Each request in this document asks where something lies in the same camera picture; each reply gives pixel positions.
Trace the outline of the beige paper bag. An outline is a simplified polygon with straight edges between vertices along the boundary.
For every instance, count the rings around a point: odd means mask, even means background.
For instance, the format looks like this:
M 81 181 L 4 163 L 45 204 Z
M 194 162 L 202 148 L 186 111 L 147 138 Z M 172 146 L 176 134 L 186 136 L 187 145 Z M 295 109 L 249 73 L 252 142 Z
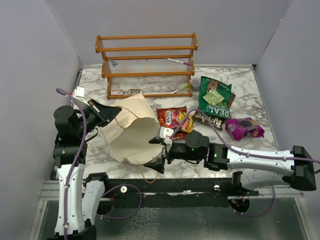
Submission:
M 127 179 L 140 174 L 148 184 L 154 183 L 155 179 L 143 173 L 143 164 L 154 162 L 162 151 L 161 146 L 149 144 L 160 128 L 154 110 L 141 93 L 111 106 L 120 108 L 120 113 L 101 128 L 111 158 L 119 163 L 111 177 Z

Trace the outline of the orange red snack bag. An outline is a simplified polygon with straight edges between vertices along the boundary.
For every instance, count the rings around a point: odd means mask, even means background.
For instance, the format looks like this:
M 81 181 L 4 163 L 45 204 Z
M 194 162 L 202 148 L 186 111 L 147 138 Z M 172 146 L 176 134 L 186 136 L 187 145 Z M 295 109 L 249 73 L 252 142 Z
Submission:
M 187 107 L 158 108 L 156 112 L 161 127 L 175 130 L 186 116 Z M 179 131 L 172 138 L 173 141 L 184 140 L 187 134 L 193 130 L 192 116 L 192 114 L 188 116 Z

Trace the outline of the yellow m&m candy bag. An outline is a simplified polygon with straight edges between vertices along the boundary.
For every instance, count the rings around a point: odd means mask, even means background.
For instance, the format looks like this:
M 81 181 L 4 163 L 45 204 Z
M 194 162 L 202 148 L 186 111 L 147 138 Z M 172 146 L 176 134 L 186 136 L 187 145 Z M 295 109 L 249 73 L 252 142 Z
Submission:
M 194 126 L 194 120 L 193 120 L 193 114 L 189 114 L 187 120 L 186 120 L 186 125 L 185 125 L 185 131 L 187 133 L 190 133 L 193 131 L 193 126 Z

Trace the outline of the brown kettle chips bag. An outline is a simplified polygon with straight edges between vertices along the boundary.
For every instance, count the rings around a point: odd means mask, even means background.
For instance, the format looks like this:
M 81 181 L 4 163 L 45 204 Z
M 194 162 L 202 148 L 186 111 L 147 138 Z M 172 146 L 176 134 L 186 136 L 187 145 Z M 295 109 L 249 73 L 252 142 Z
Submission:
M 199 93 L 198 95 L 198 109 L 205 113 L 208 119 L 206 119 L 206 117 L 200 111 L 196 111 L 196 113 L 193 115 L 193 118 L 198 119 L 206 124 L 212 123 L 214 127 L 221 130 L 226 120 L 231 119 L 230 107 L 236 95 L 231 93 L 229 101 L 223 100 L 217 105 L 210 105 L 207 103 L 203 99 L 204 96 L 204 93 Z

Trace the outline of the light green snack packet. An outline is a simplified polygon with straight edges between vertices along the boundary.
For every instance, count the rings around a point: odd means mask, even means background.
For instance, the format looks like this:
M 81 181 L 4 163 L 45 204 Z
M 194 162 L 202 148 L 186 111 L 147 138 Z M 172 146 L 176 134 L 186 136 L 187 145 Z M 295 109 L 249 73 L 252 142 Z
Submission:
M 221 103 L 225 98 L 216 90 L 211 89 L 205 96 L 202 97 L 208 104 L 216 106 Z

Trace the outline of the green real chips bag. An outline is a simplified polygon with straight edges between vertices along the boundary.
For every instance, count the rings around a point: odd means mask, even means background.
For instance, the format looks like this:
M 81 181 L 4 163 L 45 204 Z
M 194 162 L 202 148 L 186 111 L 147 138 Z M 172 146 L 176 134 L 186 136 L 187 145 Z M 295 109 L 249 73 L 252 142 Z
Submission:
M 216 104 L 211 104 L 213 102 L 213 93 L 217 92 L 222 96 L 222 100 Z M 231 118 L 230 102 L 232 97 L 232 85 L 223 83 L 219 80 L 201 76 L 200 86 L 198 93 L 198 108 L 203 111 L 208 116 L 213 116 L 215 118 L 227 120 Z

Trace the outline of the magenta candy bag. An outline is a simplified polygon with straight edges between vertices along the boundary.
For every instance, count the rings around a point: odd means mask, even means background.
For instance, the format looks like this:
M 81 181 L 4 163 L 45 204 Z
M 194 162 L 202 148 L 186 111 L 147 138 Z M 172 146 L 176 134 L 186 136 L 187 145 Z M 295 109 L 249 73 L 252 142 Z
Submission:
M 265 130 L 251 117 L 227 119 L 225 130 L 236 141 L 245 136 L 263 138 L 265 134 Z

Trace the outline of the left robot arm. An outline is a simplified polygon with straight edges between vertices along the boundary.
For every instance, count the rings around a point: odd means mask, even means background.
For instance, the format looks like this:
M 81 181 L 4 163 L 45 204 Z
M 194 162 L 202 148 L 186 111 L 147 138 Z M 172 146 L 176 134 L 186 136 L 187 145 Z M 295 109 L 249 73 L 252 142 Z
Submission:
M 106 106 L 91 99 L 83 109 L 70 105 L 57 108 L 53 114 L 58 131 L 53 150 L 59 182 L 58 217 L 55 240 L 95 240 L 94 224 L 99 197 L 111 190 L 106 173 L 95 173 L 89 178 L 93 191 L 82 193 L 86 164 L 86 136 L 96 127 L 105 127 L 122 111 L 120 107 Z

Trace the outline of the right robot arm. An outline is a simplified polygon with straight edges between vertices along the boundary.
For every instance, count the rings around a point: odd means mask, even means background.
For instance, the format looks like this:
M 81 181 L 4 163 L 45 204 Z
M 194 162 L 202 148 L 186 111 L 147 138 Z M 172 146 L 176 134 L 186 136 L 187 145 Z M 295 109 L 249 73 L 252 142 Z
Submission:
M 229 189 L 236 196 L 262 187 L 289 186 L 305 192 L 317 189 L 313 159 L 302 146 L 284 151 L 244 149 L 211 143 L 195 130 L 186 135 L 183 143 L 173 142 L 162 133 L 149 143 L 161 144 L 163 148 L 160 157 L 144 164 L 145 167 L 163 174 L 165 164 L 184 160 L 203 162 L 204 168 L 211 171 L 234 170 Z

